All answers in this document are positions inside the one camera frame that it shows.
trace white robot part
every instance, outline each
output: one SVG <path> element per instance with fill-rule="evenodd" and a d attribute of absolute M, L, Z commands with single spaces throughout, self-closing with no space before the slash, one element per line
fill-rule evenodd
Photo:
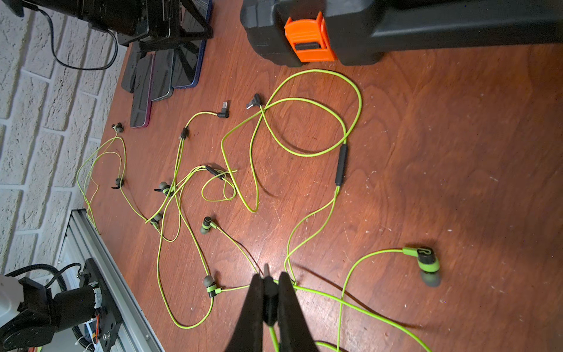
<path fill-rule="evenodd" d="M 0 275 L 0 327 L 15 318 L 24 301 L 24 287 L 16 278 Z"/>

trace black case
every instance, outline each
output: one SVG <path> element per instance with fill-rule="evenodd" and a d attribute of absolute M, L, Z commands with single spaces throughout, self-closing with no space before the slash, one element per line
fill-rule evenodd
<path fill-rule="evenodd" d="M 244 0 L 240 22 L 260 56 L 299 67 L 285 23 L 319 11 L 344 65 L 374 64 L 395 50 L 563 42 L 561 0 Z"/>

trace brick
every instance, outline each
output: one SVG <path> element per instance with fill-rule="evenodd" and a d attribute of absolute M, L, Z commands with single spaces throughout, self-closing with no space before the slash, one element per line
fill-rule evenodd
<path fill-rule="evenodd" d="M 70 115 L 69 134 L 62 144 L 61 156 L 57 164 L 55 180 L 53 181 L 54 186 L 74 186 L 95 104 L 96 99 L 93 97 L 81 93 L 77 94 Z"/>
<path fill-rule="evenodd" d="M 104 66 L 108 62 L 110 48 L 113 54 L 113 40 L 108 33 L 97 30 L 91 31 L 84 67 Z M 80 78 L 79 89 L 86 93 L 98 95 L 103 78 L 104 71 L 84 71 Z"/>
<path fill-rule="evenodd" d="M 43 233 L 37 242 L 37 254 L 34 262 L 53 265 L 59 250 L 62 230 L 66 225 L 71 192 L 53 191 L 47 204 L 47 213 L 43 222 Z"/>
<path fill-rule="evenodd" d="M 82 159 L 85 161 L 88 157 L 90 157 L 90 155 L 92 155 L 99 148 L 99 146 L 100 144 L 98 142 L 89 141 L 86 144 L 86 149 L 84 150 L 84 156 Z M 80 182 L 80 187 L 84 190 L 84 192 L 86 192 L 86 190 L 88 189 L 88 183 L 90 181 L 90 178 L 88 177 L 88 172 L 95 158 L 96 156 L 94 156 L 92 159 L 86 162 L 84 164 L 84 167 L 80 171 L 80 175 L 78 175 L 78 181 Z M 76 196 L 72 201 L 72 209 L 84 209 L 84 198 L 80 194 L 80 191 L 76 193 Z"/>
<path fill-rule="evenodd" d="M 88 25 L 73 17 L 66 20 L 65 33 L 57 56 L 69 65 L 82 66 Z M 42 126 L 56 131 L 65 131 L 69 111 L 74 100 L 80 71 L 58 67 L 52 82 L 51 93 L 46 102 L 46 116 Z"/>
<path fill-rule="evenodd" d="M 37 234 L 14 235 L 4 273 L 30 265 L 36 242 Z"/>
<path fill-rule="evenodd" d="M 119 72 L 121 71 L 121 66 L 123 63 L 123 58 L 125 57 L 125 49 L 120 46 L 115 63 L 105 71 L 104 83 L 102 84 L 102 89 L 100 92 L 100 98 L 98 100 L 98 105 L 96 107 L 96 112 L 94 118 L 92 119 L 92 129 L 90 130 L 90 137 L 102 138 L 104 133 L 104 127 L 106 120 L 109 115 L 109 108 L 111 106 L 111 101 L 113 100 L 113 95 L 115 93 L 115 88 L 117 87 L 117 81 L 119 79 Z"/>
<path fill-rule="evenodd" d="M 21 76 L 14 98 L 11 131 L 6 136 L 0 159 L 0 183 L 24 183 L 46 91 L 47 83 L 44 81 Z"/>
<path fill-rule="evenodd" d="M 10 115 L 9 103 L 14 98 L 19 76 L 21 57 L 25 51 L 29 29 L 30 12 L 25 10 L 24 18 L 15 16 L 3 2 L 0 2 L 0 118 Z"/>
<path fill-rule="evenodd" d="M 4 272 L 4 263 L 8 255 L 8 247 L 14 233 L 16 212 L 20 205 L 21 191 L 17 189 L 0 189 L 0 266 Z"/>
<path fill-rule="evenodd" d="M 55 51 L 61 41 L 62 29 L 65 26 L 66 16 L 60 12 L 45 9 L 53 21 L 55 30 Z M 24 69 L 51 78 L 55 58 L 51 52 L 51 34 L 49 24 L 45 16 L 37 12 L 33 20 L 31 39 L 29 40 L 28 52 L 25 55 Z"/>
<path fill-rule="evenodd" d="M 62 137 L 52 133 L 40 133 L 35 143 L 34 163 L 27 179 L 17 230 L 38 229 L 47 203 L 47 193 L 55 173 Z"/>

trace black cable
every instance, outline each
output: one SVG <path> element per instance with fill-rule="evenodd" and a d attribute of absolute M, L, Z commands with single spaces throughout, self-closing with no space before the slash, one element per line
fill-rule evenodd
<path fill-rule="evenodd" d="M 6 276 L 16 277 L 18 275 L 25 274 L 25 273 L 28 273 L 28 272 L 33 271 L 33 270 L 45 270 L 45 271 L 49 271 L 53 275 L 57 275 L 59 273 L 59 270 L 57 270 L 57 268 L 52 266 L 52 265 L 49 265 L 49 264 L 33 264 L 33 265 L 25 266 L 25 267 L 20 268 L 20 269 L 16 269 L 16 270 L 6 274 Z M 56 280 L 57 280 L 57 283 L 59 284 L 61 292 L 65 292 L 67 290 L 65 279 L 62 276 L 59 275 L 58 277 L 56 277 Z M 87 349 L 89 352 L 94 352 L 94 350 L 95 350 L 94 346 L 90 342 L 88 342 L 88 340 L 86 340 L 84 335 L 82 335 L 82 332 L 80 331 L 80 328 L 78 327 L 78 325 L 75 325 L 75 326 L 72 327 L 72 332 L 74 333 L 74 337 L 80 343 L 80 346 Z"/>
<path fill-rule="evenodd" d="M 59 272 L 59 270 L 56 267 L 49 264 L 33 264 L 33 265 L 25 266 L 21 269 L 14 270 L 6 274 L 6 276 L 16 277 L 18 275 L 25 274 L 33 270 L 45 270 L 45 271 L 49 271 L 53 275 L 56 275 Z M 56 280 L 59 283 L 61 292 L 65 292 L 66 291 L 65 279 L 62 276 L 58 276 Z"/>
<path fill-rule="evenodd" d="M 55 57 L 55 60 L 57 60 L 57 62 L 59 64 L 61 64 L 62 66 L 69 68 L 69 69 L 75 69 L 75 70 L 81 70 L 81 71 L 99 71 L 99 70 L 105 70 L 110 68 L 113 63 L 115 62 L 115 59 L 117 58 L 117 38 L 115 37 L 115 34 L 113 34 L 111 31 L 104 29 L 103 31 L 107 32 L 112 38 L 113 38 L 113 56 L 111 57 L 111 60 L 109 60 L 108 64 L 102 67 L 94 67 L 94 68 L 82 68 L 82 67 L 75 67 L 75 66 L 70 66 L 69 64 L 66 64 L 64 62 L 62 62 L 61 60 L 59 60 L 59 58 L 57 57 L 57 54 L 55 53 L 55 30 L 53 28 L 53 21 L 51 20 L 51 17 L 49 16 L 48 13 L 46 13 L 45 11 L 41 10 L 40 8 L 34 9 L 36 11 L 41 12 L 46 18 L 47 21 L 49 22 L 49 29 L 51 31 L 51 52 L 53 53 L 53 56 Z"/>
<path fill-rule="evenodd" d="M 80 346 L 82 346 L 82 348 L 85 348 L 90 352 L 94 352 L 94 350 L 95 350 L 94 344 L 89 342 L 88 340 L 86 340 L 84 335 L 82 335 L 82 331 L 80 331 L 80 328 L 78 327 L 78 325 L 75 325 L 75 326 L 72 327 L 72 332 L 74 334 L 74 337 L 78 340 L 78 343 L 80 344 Z"/>
<path fill-rule="evenodd" d="M 57 280 L 59 277 L 61 277 L 61 275 L 69 268 L 72 268 L 73 266 L 79 266 L 78 272 L 80 273 L 82 271 L 82 265 L 80 263 L 72 263 L 69 264 L 67 266 L 65 266 L 64 268 L 62 268 L 61 270 L 59 270 L 56 274 L 53 275 L 53 278 L 51 279 L 51 281 L 49 281 L 45 287 L 49 287 L 53 282 L 55 282 L 55 280 Z"/>

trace blue phone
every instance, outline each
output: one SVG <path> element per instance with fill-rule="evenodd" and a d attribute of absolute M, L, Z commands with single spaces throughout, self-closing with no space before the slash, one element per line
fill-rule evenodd
<path fill-rule="evenodd" d="M 212 0 L 195 0 L 194 4 L 209 23 L 213 7 Z M 185 14 L 182 27 L 186 32 L 200 32 L 203 30 L 203 27 L 189 13 Z M 198 84 L 206 42 L 206 40 L 193 41 L 175 49 L 175 64 L 172 74 L 173 88 L 193 88 Z"/>

